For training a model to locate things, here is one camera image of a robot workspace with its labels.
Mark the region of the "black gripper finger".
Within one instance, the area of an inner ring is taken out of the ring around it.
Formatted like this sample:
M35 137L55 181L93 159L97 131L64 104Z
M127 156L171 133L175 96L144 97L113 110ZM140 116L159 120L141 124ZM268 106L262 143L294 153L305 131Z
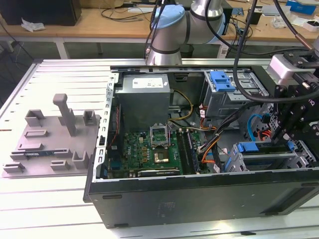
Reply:
M288 96L288 88L283 85L277 85L275 87L275 98L285 99ZM274 115L277 122L277 127L273 132L271 142L274 145L284 144L287 139L285 139L285 134L287 130L287 119L286 119L286 103L276 102L273 105Z
M315 141L319 139L318 101L294 103L287 116L287 134L292 140Z

